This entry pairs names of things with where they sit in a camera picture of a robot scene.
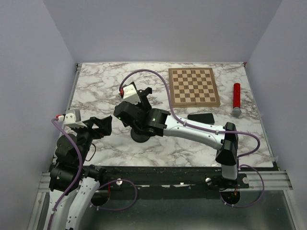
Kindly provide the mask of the blue phone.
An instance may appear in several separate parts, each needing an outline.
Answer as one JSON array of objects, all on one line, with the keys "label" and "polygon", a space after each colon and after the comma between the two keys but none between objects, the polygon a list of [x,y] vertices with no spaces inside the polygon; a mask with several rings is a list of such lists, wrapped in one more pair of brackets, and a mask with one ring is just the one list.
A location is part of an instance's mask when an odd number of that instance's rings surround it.
[{"label": "blue phone", "polygon": [[215,123],[214,116],[212,113],[189,114],[188,119],[195,121],[195,122],[209,124],[209,125],[214,125]]}]

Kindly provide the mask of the black round-base clamp stand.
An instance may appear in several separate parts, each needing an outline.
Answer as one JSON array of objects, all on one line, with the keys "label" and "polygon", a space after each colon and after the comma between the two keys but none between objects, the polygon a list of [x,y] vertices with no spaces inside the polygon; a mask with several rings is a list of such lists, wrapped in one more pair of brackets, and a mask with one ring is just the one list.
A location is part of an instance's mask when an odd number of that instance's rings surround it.
[{"label": "black round-base clamp stand", "polygon": [[139,98],[142,98],[142,97],[146,98],[149,94],[152,94],[152,88],[147,87],[144,90],[137,90],[137,93],[138,93]]}]

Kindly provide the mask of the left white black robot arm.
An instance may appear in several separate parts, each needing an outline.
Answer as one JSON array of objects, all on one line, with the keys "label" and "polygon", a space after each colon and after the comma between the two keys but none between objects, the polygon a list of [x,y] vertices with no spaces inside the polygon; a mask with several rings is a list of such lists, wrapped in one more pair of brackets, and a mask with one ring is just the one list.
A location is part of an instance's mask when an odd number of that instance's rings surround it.
[{"label": "left white black robot arm", "polygon": [[51,120],[62,133],[56,143],[56,163],[50,171],[46,230],[76,230],[94,192],[106,185],[103,168],[83,168],[93,140],[111,135],[112,117],[90,117],[81,121],[75,114]]}]

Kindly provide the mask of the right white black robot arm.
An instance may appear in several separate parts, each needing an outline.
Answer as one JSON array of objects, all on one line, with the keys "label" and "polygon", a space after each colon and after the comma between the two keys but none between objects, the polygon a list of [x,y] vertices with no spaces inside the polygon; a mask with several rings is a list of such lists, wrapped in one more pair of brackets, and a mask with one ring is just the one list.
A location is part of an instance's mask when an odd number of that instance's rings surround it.
[{"label": "right white black robot arm", "polygon": [[238,182],[236,126],[212,126],[176,117],[168,111],[134,105],[123,101],[115,106],[114,116],[131,127],[131,138],[144,143],[154,136],[177,137],[205,144],[217,151],[215,160],[222,167],[221,183],[230,188]]}]

